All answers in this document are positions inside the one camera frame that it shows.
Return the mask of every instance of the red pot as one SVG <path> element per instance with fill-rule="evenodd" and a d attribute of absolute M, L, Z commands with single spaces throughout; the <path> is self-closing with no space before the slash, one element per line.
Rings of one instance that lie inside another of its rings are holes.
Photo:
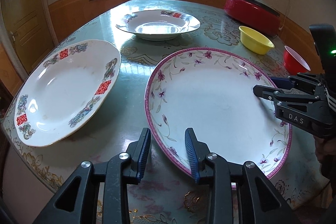
<path fill-rule="evenodd" d="M 285 46 L 285 51 L 283 52 L 283 65 L 290 75 L 310 71 L 307 62 L 288 46 Z"/>
<path fill-rule="evenodd" d="M 280 14 L 262 0 L 226 0 L 224 10 L 258 32 L 272 37 L 278 34 Z"/>

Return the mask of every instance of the white plate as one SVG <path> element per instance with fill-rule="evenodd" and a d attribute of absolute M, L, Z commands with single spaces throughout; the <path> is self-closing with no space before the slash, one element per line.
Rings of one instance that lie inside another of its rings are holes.
<path fill-rule="evenodd" d="M 251 160 L 270 178 L 287 157 L 292 132 L 275 118 L 273 102 L 253 94 L 255 85 L 275 86 L 257 66 L 230 52 L 175 52 L 157 65 L 146 87 L 152 134 L 189 175 L 184 132 L 192 127 L 211 152 L 238 164 Z"/>
<path fill-rule="evenodd" d="M 15 127 L 29 146 L 53 144 L 82 127 L 114 85 L 120 53 L 109 42 L 85 40 L 47 57 L 16 102 Z"/>
<path fill-rule="evenodd" d="M 197 30 L 200 22 L 197 18 L 182 12 L 144 10 L 125 15 L 116 27 L 146 40 L 161 41 Z"/>

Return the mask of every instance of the bowl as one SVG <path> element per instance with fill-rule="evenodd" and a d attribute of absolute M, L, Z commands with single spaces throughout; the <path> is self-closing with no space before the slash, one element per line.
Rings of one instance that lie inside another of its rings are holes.
<path fill-rule="evenodd" d="M 274 44 L 260 32 L 249 27 L 240 26 L 240 41 L 249 50 L 264 55 L 270 49 L 274 48 Z"/>
<path fill-rule="evenodd" d="M 310 71 L 307 62 L 288 46 L 285 46 L 285 51 L 283 52 L 283 65 L 290 75 Z"/>

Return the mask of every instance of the white bowl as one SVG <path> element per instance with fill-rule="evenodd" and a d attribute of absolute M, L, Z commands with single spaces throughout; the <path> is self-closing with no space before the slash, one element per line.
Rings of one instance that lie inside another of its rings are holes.
<path fill-rule="evenodd" d="M 162 41 L 200 27 L 197 18 L 170 10 L 143 10 L 125 15 L 115 26 L 146 40 Z"/>

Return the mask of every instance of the glass tabletop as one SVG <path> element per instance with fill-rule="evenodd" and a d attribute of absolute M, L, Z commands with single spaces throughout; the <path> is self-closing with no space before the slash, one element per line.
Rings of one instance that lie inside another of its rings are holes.
<path fill-rule="evenodd" d="M 139 10 L 167 9 L 195 16 L 201 27 L 169 41 L 146 41 L 115 27 L 125 14 Z M 287 76 L 282 65 L 284 45 L 271 38 L 275 48 L 258 55 L 240 42 L 239 22 L 221 9 L 178 0 L 131 0 L 90 21 L 61 42 L 49 55 L 86 39 L 106 40 L 122 56 L 118 79 L 98 112 L 77 132 L 48 147 L 28 147 L 18 138 L 14 126 L 13 100 L 2 128 L 25 164 L 51 191 L 55 192 L 84 160 L 108 161 L 138 140 L 148 127 L 144 92 L 155 66 L 169 54 L 191 47 L 213 47 L 232 52 L 259 66 L 269 76 Z M 312 135 L 293 128 L 290 152 L 285 164 L 271 179 L 292 208 L 317 196 L 327 184 L 319 171 Z M 208 187 L 194 181 L 175 167 L 154 139 L 146 172 L 139 185 L 128 186 L 130 217 L 133 223 L 204 222 Z M 102 187 L 97 207 L 101 217 Z"/>

